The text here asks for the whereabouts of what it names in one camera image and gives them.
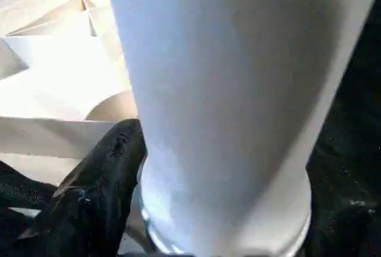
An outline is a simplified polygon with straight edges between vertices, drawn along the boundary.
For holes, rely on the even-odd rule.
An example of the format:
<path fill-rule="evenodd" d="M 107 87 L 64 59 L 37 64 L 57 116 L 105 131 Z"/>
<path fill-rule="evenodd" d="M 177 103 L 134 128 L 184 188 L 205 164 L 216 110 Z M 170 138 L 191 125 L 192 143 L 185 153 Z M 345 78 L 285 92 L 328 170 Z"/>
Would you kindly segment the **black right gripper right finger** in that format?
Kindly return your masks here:
<path fill-rule="evenodd" d="M 305 256 L 380 256 L 380 198 L 352 162 L 314 152 L 307 164 L 311 224 Z"/>

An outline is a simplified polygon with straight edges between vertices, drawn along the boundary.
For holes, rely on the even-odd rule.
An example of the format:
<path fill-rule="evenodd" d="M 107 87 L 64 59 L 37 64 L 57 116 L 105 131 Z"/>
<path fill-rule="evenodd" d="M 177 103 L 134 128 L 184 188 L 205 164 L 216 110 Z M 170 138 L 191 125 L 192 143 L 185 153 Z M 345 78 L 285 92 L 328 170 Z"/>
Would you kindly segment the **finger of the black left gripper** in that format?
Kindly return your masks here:
<path fill-rule="evenodd" d="M 1 161 L 1 207 L 42 209 L 57 186 L 32 180 Z"/>
<path fill-rule="evenodd" d="M 15 242 L 33 223 L 33 218 L 11 209 L 1 209 L 1 256 L 34 256 L 28 248 L 19 248 Z"/>

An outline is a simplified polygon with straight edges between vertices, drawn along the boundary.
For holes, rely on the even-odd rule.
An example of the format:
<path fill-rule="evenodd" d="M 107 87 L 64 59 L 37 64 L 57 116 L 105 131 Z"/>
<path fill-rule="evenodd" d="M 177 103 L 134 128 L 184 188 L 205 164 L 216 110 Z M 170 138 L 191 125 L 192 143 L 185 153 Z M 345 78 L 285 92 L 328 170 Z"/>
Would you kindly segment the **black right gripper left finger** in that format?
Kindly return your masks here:
<path fill-rule="evenodd" d="M 116 124 L 16 240 L 17 256 L 116 256 L 146 156 L 140 122 Z"/>

